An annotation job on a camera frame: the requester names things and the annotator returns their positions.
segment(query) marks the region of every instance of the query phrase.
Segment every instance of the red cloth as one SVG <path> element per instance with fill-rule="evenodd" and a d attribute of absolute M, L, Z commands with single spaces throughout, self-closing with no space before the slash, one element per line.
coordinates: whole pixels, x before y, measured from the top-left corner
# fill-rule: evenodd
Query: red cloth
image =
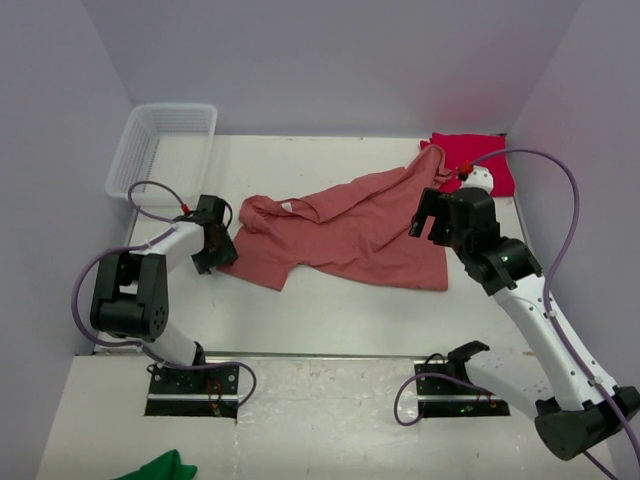
<path fill-rule="evenodd" d="M 247 198 L 234 239 L 239 258 L 218 270 L 276 290 L 296 265 L 375 285 L 446 290 L 444 249 L 408 231 L 423 188 L 439 187 L 450 173 L 432 146 L 407 168 L 300 199 Z"/>
<path fill-rule="evenodd" d="M 470 162 L 487 153 L 506 148 L 506 138 L 498 135 L 442 135 L 434 133 L 431 141 L 422 140 L 420 148 L 427 145 L 438 145 L 445 151 L 445 167 L 455 171 L 464 162 Z M 494 157 L 482 163 L 493 175 L 492 197 L 513 197 L 516 184 L 511 176 L 505 155 Z M 451 193 L 460 187 L 460 180 L 455 175 L 440 187 L 441 192 Z"/>

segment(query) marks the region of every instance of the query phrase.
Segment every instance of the green cloth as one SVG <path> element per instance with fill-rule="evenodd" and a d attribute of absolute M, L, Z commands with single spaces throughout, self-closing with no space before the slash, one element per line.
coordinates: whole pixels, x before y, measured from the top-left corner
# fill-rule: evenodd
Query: green cloth
<path fill-rule="evenodd" d="M 139 470 L 114 480 L 191 480 L 197 472 L 198 467 L 182 465 L 178 451 L 170 450 Z"/>

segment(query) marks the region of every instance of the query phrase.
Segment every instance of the white floor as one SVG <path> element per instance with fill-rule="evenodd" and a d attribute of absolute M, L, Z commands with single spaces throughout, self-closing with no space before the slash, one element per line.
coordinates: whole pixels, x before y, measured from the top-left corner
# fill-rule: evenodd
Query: white floor
<path fill-rule="evenodd" d="M 149 361 L 77 357 L 39 480 L 107 480 L 176 448 L 197 479 L 600 479 L 584 458 L 562 462 L 516 411 L 509 418 L 397 425 L 391 406 L 409 360 L 248 360 L 256 395 L 238 423 L 144 417 Z M 247 375 L 241 375 L 246 391 Z M 415 390 L 401 402 L 414 415 Z M 611 464 L 605 445 L 593 449 Z"/>

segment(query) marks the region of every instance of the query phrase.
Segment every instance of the red connector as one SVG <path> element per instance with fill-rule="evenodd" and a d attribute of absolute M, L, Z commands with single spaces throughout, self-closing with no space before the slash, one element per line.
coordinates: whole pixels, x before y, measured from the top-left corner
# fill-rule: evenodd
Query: red connector
<path fill-rule="evenodd" d="M 473 165 L 471 164 L 471 162 L 464 162 L 462 165 L 460 165 L 460 167 L 458 168 L 458 173 L 460 175 L 471 175 L 471 172 L 473 172 Z"/>

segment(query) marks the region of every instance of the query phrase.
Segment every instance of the pink t-shirt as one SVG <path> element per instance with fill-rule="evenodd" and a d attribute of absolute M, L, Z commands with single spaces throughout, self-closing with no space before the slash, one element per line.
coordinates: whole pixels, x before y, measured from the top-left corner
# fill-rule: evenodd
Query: pink t-shirt
<path fill-rule="evenodd" d="M 219 270 L 282 290 L 296 265 L 374 285 L 444 291 L 442 247 L 409 237 L 425 187 L 450 176 L 444 152 L 424 149 L 407 168 L 356 178 L 320 193 L 280 202 L 256 195 L 242 203 L 239 258 Z M 430 224 L 425 227 L 428 232 Z"/>

